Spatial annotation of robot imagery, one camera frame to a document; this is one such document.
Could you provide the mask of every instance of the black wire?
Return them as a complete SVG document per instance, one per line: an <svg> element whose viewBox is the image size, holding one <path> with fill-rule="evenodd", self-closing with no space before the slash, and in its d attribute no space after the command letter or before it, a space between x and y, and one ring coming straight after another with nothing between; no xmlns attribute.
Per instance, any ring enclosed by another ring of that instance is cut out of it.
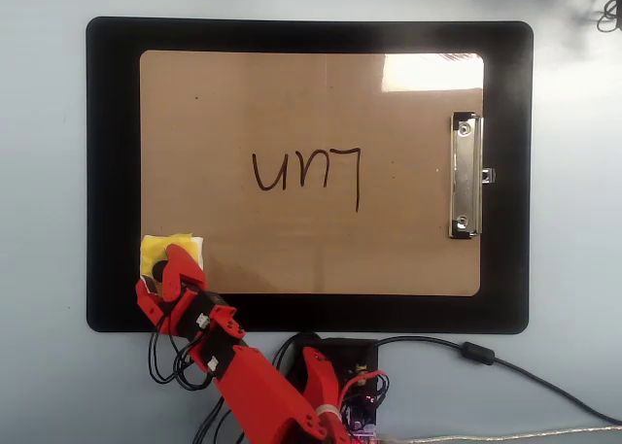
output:
<svg viewBox="0 0 622 444"><path fill-rule="evenodd" d="M566 398L567 400L572 402L574 405L576 405L577 407L583 409L585 412L589 413L590 415L593 415L593 416L595 416L597 418L600 418L601 420L603 420L605 422L609 422L612 425L622 426L622 420L618 420L616 418L609 417L608 415L605 415L604 413L601 413L601 412L593 409L587 403L583 402L582 400L579 400L578 398L576 398L571 393L567 393L562 388L558 388L554 384L551 384L548 381L546 381L546 380L544 380L544 379L542 379L542 378L540 378L538 376L535 376L534 373L531 373L530 371L527 371L526 369L523 369L520 366L516 366L515 364L510 363L509 361L505 361L504 359L495 359L495 363L500 364L502 366L505 366L506 368L509 368L512 371L516 372L516 373L522 374L526 378L529 378L532 381L534 381L534 382L544 386L546 389L548 389L550 391L553 391L554 393L557 393L558 395L561 395L562 397Z"/></svg>
<svg viewBox="0 0 622 444"><path fill-rule="evenodd" d="M276 354L274 354L274 358L272 359L272 366L276 367L276 369L280 371L281 370L281 363L283 362L283 358L285 357L285 353L290 348L292 343L296 339L298 339L300 337L303 337L303 336L306 336L306 335L311 335L311 334L313 334L313 333L312 332L308 332L308 331L301 331L298 334L294 334L292 337L290 337L288 340L286 340L283 343L283 345L281 345L279 350L276 351Z"/></svg>
<svg viewBox="0 0 622 444"><path fill-rule="evenodd" d="M449 342L443 339L437 339L435 337L424 336L424 335L403 335L403 336L397 336L397 337L388 337L386 339L382 339L377 342L374 342L373 344L369 346L369 349L374 349L374 348L380 347L381 345L390 344L393 342L402 342L402 341L403 342L428 342L432 344L442 345L444 347L449 347L451 349L458 350L459 352L463 351L463 347L459 344L456 344L454 342ZM574 405L576 405L577 407L581 408L583 411L587 412L588 414L594 417L597 417L613 425L622 426L622 420L609 417L608 415L605 415L604 413L601 413L595 410L594 408L590 407L582 400L579 400L577 397L575 397L571 393L568 393L564 391L563 389L555 386L554 384L551 384L548 381L538 376L535 376L534 373L527 371L526 369L523 369L520 366L510 363L509 361L505 361L504 359L497 359L497 358L495 358L495 363L500 364L501 366L505 366L506 368L516 373L519 373L528 379L531 379L532 381L540 384L541 386L544 386L549 391L552 391L553 393L556 393L557 395L562 396L563 398L567 399L568 401L570 401L571 403L573 403Z"/></svg>
<svg viewBox="0 0 622 444"><path fill-rule="evenodd" d="M210 427L212 427L212 424L216 421L218 414L221 413L221 409L223 408L224 403L225 400L222 397L219 399L218 402L216 402L216 405L214 405L212 411L207 414L205 420L203 420L200 427L198 427L198 431L194 435L192 444L201 444L203 442L205 436L207 435L207 431L209 431Z"/></svg>
<svg viewBox="0 0 622 444"><path fill-rule="evenodd" d="M150 376L154 381L162 385L169 384L176 380L179 385L187 391L202 391L206 389L212 382L211 374L208 373L205 376L205 380L201 384L191 383L185 374L186 369L194 364L194 360L189 358L190 350L203 339L207 333L206 331L202 331L195 339L186 344L186 346L180 350L173 340L173 336L171 335L169 329L168 337L173 349L175 349L176 352L175 358L173 359L173 372L166 377L160 373L157 366L157 341L159 339L161 329L167 320L169 320L168 315L162 317L159 323L154 326L154 330L152 331L152 335L149 339L148 366Z"/></svg>
<svg viewBox="0 0 622 444"><path fill-rule="evenodd" d="M214 438L212 439L213 444L216 444L218 442L218 432L221 430L221 426L225 422L226 417L228 417L230 414L231 414L231 409L227 410L225 414L221 416L221 420L216 425L216 430L214 431Z"/></svg>
<svg viewBox="0 0 622 444"><path fill-rule="evenodd" d="M603 8L602 15L596 23L596 27L602 33L611 33L616 29L622 30L622 0L609 0ZM609 29L604 29L605 22L614 21L614 25Z"/></svg>
<svg viewBox="0 0 622 444"><path fill-rule="evenodd" d="M398 335L396 337L387 337L386 339L378 340L370 344L367 347L367 351L377 349L378 347L386 344L392 344L394 342L425 342L429 344L438 344L452 349L461 350L462 347L459 344L450 342L448 340L437 339L436 337L429 337L427 335Z"/></svg>

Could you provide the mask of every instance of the brown clipboard board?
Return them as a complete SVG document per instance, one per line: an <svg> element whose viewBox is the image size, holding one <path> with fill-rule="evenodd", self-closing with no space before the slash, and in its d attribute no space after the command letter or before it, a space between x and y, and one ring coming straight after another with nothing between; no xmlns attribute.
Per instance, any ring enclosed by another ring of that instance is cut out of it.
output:
<svg viewBox="0 0 622 444"><path fill-rule="evenodd" d="M452 117L482 99L471 53L146 51L142 234L203 237L222 293L474 295Z"/></svg>

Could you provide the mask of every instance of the cable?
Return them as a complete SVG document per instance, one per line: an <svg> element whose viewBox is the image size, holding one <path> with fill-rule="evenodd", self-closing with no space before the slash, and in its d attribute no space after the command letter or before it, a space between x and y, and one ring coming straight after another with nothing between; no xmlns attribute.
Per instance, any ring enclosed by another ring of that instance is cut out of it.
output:
<svg viewBox="0 0 622 444"><path fill-rule="evenodd" d="M366 381L367 379L372 379L380 375L387 377L387 373L381 371L380 369L377 369L371 373L365 373L360 374L359 376L355 376L350 381L348 381L341 390L341 393L339 394L339 399L337 400L337 409L341 409L341 405L343 405L343 399L345 398L346 393L354 384L358 383L359 381Z"/></svg>
<svg viewBox="0 0 622 444"><path fill-rule="evenodd" d="M281 345L281 347L279 347L279 350L276 351L276 354L274 354L274 358L272 359L272 366L276 367L276 369L280 371L281 363L283 362L283 358L285 357L285 353L287 352L287 350L296 339L304 336L315 336L319 338L318 334L316 334L315 332L310 332L306 330L302 330L298 334L294 334L292 337L286 340L283 345Z"/></svg>
<svg viewBox="0 0 622 444"><path fill-rule="evenodd" d="M463 343L463 345L459 345L454 342L449 342L447 340L438 339L436 337L428 337L428 336L422 336L422 335L404 335L404 336L397 336L397 337L388 337L386 339L382 339L377 342L374 342L373 344L369 346L369 350L378 348L382 345L394 343L394 342L433 343L436 345L442 345L444 347L449 347L451 349L458 350L465 359L471 359L473 361L477 361L479 363L487 364L487 365L492 365L495 363L500 364L501 366L504 366L516 373L519 373L525 376L528 379L531 379L532 381L540 384L541 386L544 386L549 391L552 391L556 393L557 395L562 396L563 398L568 400L570 403L573 403L574 405L581 408L583 411L587 412L588 414L596 418L599 418L605 422L611 423L612 425L622 426L622 420L609 417L608 415L595 410L594 408L590 407L582 400L579 400L577 397L575 397L571 393L568 393L564 391L563 389L555 386L554 384L549 383L548 381L545 381L544 379L536 376L534 373L527 371L526 369L521 368L520 366L510 363L509 361L506 361L504 359L498 359L495 356L495 352L491 349L487 349L485 347L481 347L479 345L472 344L470 342L465 342Z"/></svg>
<svg viewBox="0 0 622 444"><path fill-rule="evenodd" d="M230 414L231 414L231 409L228 409L225 412L225 414L221 417L221 420L216 425L216 430L214 431L214 438L212 439L212 444L217 444L217 442L218 442L218 431L221 430L221 426L225 422L226 417L228 417Z"/></svg>
<svg viewBox="0 0 622 444"><path fill-rule="evenodd" d="M542 378L540 378L538 376L535 376L534 373L531 373L531 372L527 371L526 369L521 368L520 366L516 366L515 364L512 364L509 361L505 361L504 359L495 359L495 363L500 364L502 366L505 366L506 368L509 368L512 371L515 371L515 372L517 372L519 374L522 374L526 378L529 378L532 381L535 381L536 383L544 386L546 389L561 395L562 397L566 398L567 400L572 402L577 407L582 408L584 411L586 411L590 415L593 415L593 416L595 416L597 418L600 418L601 420L603 420L605 422L608 422L608 423L611 423L612 425L622 426L622 420L618 420L618 419L609 417L608 415L605 415L604 413L601 413L601 412L593 409L588 404L586 404L582 400L579 400L578 398L576 398L571 393L567 393L563 389L558 388L554 384L551 384L548 381L545 381L544 379L542 379Z"/></svg>
<svg viewBox="0 0 622 444"><path fill-rule="evenodd" d="M186 369L194 364L194 360L190 358L190 351L193 347L200 343L201 340L203 340L203 338L207 334L207 331L205 330L201 331L201 333L196 336L196 338L194 338L180 350L177 347L177 344L175 343L175 340L173 339L169 328L168 338L176 353L175 358L173 359L173 372L166 377L164 377L160 373L157 366L157 341L159 340L159 335L166 321L170 322L168 314L165 314L159 321L159 323L154 326L154 330L152 331L152 335L149 339L148 366L150 376L156 383L161 385L169 384L175 380L183 389L187 391L201 391L206 389L212 382L212 376L209 373L205 376L205 380L201 384L191 383L185 374Z"/></svg>
<svg viewBox="0 0 622 444"><path fill-rule="evenodd" d="M532 439L536 437L552 437L567 434L579 434L587 432L604 432L604 431L622 431L622 427L575 427L571 429L558 429L554 431L538 431L524 432L521 434L508 434L507 436L440 436L440 437L422 437L418 439L403 440L387 440L381 439L382 444L425 444L435 442L452 442L452 441L483 441L483 442L503 442L517 441L520 439Z"/></svg>
<svg viewBox="0 0 622 444"><path fill-rule="evenodd" d="M212 409L212 411L207 414L207 417L205 417L205 420L203 420L200 427L198 427L198 431L194 435L192 444L201 444L203 442L203 439L205 439L205 435L207 434L207 431L209 431L212 424L216 421L216 417L218 417L218 414L221 413L221 409L223 408L224 403L225 403L225 400L222 397L219 399L218 402L216 402L216 405L214 405L214 408Z"/></svg>
<svg viewBox="0 0 622 444"><path fill-rule="evenodd" d="M611 33L616 29L622 30L622 0L608 0L603 8L602 15L596 23L596 27L602 33ZM604 29L605 22L614 22L613 27Z"/></svg>
<svg viewBox="0 0 622 444"><path fill-rule="evenodd" d="M443 345L452 349L461 350L462 347L459 344L450 342L444 339L438 339L436 337L429 337L427 335L397 335L395 337L387 337L386 339L378 340L367 347L367 351L375 350L382 345L393 344L394 342L425 342L428 344Z"/></svg>

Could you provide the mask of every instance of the screw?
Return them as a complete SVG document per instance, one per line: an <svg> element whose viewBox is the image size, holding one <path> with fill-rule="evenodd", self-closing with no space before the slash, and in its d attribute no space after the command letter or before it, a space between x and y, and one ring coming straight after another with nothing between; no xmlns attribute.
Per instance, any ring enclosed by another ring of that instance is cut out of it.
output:
<svg viewBox="0 0 622 444"><path fill-rule="evenodd" d="M468 219L465 216L458 217L458 228L464 230L467 228Z"/></svg>
<svg viewBox="0 0 622 444"><path fill-rule="evenodd" d="M458 127L458 134L460 136L468 136L470 133L470 125L468 123L461 123Z"/></svg>

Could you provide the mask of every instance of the black clipboard frame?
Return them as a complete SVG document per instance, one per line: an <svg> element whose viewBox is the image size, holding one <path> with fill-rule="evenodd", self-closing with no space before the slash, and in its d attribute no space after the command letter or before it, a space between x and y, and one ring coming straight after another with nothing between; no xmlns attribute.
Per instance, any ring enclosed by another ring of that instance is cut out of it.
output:
<svg viewBox="0 0 622 444"><path fill-rule="evenodd" d="M144 51L475 52L484 59L481 288L471 297L226 294L249 330L518 333L529 319L534 36L520 21L320 22L98 17L86 29L86 319L148 331L136 304Z"/></svg>

